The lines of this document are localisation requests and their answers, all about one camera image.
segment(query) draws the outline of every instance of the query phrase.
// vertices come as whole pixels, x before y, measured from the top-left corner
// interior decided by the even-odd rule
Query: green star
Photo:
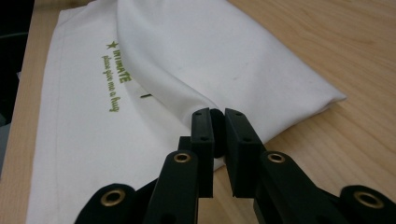
[[[111,44],[107,45],[107,48],[108,48],[108,49],[111,49],[111,48],[114,49],[117,45],[118,45],[118,44],[116,44],[116,42],[113,41]]]

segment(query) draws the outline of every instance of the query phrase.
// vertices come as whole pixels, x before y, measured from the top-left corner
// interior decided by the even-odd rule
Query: brass ring
[[[276,163],[282,163],[284,162],[286,159],[277,153],[271,153],[267,156],[268,160],[272,161],[272,162],[276,162]]]
[[[353,196],[358,202],[364,204],[367,207],[371,207],[375,209],[380,209],[384,207],[384,203],[371,193],[364,191],[356,191],[355,193],[353,193]]]
[[[189,160],[191,160],[191,156],[187,153],[177,153],[174,157],[174,160],[176,162],[188,162]]]
[[[123,189],[113,189],[104,194],[100,200],[103,206],[111,207],[121,203],[125,198],[125,191]]]

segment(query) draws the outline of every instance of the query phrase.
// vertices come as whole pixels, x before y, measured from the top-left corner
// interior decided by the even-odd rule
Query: wood grain surface
[[[61,9],[88,0],[35,0],[7,155],[0,223],[24,223],[44,66]],[[231,0],[347,95],[265,144],[290,155],[338,195],[364,185],[396,201],[396,1]],[[199,223],[257,223],[252,201],[231,195],[225,168],[214,199],[200,200]]]

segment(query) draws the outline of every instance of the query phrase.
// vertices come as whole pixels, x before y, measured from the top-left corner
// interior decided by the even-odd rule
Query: wooden tabletop
[[[44,66],[59,11],[88,2],[35,0],[0,181],[0,223],[26,219]],[[231,2],[347,95],[266,143],[267,149],[290,155],[330,193],[359,184],[395,202],[396,1]],[[252,201],[232,198],[224,168],[214,182],[215,198],[200,200],[199,223],[257,223]]]

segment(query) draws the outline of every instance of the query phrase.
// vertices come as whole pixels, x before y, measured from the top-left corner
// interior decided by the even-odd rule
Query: folded white fabric
[[[62,11],[27,223],[73,223],[99,188],[158,177],[195,110],[244,112],[266,142],[344,97],[226,1],[97,0]]]

